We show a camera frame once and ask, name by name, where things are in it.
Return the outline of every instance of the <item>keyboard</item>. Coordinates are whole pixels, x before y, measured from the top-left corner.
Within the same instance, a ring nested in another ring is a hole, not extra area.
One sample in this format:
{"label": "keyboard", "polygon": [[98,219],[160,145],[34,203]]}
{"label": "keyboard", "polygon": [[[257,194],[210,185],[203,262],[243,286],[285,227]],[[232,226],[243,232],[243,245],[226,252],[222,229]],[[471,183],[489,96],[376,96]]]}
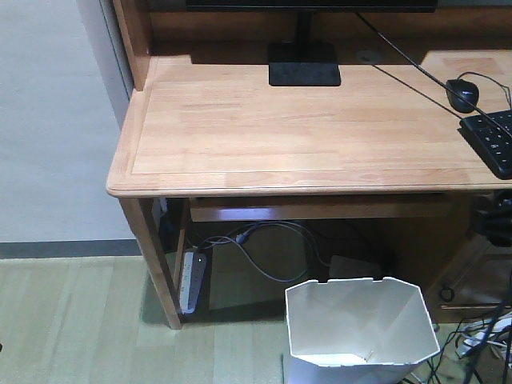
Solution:
{"label": "keyboard", "polygon": [[[488,114],[512,134],[512,110]],[[460,121],[459,132],[489,169],[501,180],[512,178],[512,137],[501,132],[481,115]]]}

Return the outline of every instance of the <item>baseboard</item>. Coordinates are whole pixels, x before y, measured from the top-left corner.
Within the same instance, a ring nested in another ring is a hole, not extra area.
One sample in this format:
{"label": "baseboard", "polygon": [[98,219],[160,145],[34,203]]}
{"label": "baseboard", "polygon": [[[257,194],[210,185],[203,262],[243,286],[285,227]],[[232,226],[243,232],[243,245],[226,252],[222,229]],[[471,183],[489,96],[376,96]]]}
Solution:
{"label": "baseboard", "polygon": [[87,256],[140,255],[135,240],[79,242],[1,242],[2,258],[82,258]]}

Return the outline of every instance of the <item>desktop surface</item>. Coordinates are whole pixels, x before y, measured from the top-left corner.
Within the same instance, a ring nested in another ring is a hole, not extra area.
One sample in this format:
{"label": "desktop surface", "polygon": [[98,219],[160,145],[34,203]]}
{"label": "desktop surface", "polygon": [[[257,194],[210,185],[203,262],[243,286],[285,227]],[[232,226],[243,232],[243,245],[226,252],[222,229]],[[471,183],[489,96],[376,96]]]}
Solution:
{"label": "desktop surface", "polygon": [[[503,49],[510,42],[400,44],[424,50],[422,65],[440,79],[476,70],[512,81],[512,56]],[[134,92],[108,191],[193,197],[512,187],[464,141],[458,118],[388,74],[450,108],[444,89],[390,52],[378,68],[357,64],[352,58],[365,46],[374,41],[337,46],[340,87],[269,86],[265,43],[163,47],[144,90]],[[506,108],[494,84],[477,83],[481,108]]]}

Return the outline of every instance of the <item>wastebasket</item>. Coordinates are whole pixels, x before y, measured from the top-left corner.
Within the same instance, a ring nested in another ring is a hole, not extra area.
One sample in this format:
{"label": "wastebasket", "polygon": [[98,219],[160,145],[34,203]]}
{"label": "wastebasket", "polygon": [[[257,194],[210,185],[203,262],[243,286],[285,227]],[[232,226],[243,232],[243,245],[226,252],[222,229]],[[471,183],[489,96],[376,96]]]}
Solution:
{"label": "wastebasket", "polygon": [[439,344],[420,289],[384,278],[286,290],[286,384],[396,384]]}

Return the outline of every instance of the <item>black mouse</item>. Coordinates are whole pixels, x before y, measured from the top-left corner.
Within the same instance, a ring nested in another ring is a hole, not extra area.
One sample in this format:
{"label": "black mouse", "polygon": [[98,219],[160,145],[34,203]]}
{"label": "black mouse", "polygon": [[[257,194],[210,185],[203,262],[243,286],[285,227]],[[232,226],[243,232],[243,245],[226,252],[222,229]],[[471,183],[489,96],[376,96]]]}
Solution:
{"label": "black mouse", "polygon": [[461,78],[457,78],[447,80],[446,87],[459,96],[458,98],[448,90],[446,91],[448,101],[454,110],[461,112],[462,114],[468,114],[469,112],[474,111],[474,108],[467,102],[470,102],[474,106],[477,105],[480,93],[478,92],[478,87],[475,84],[462,80]]}

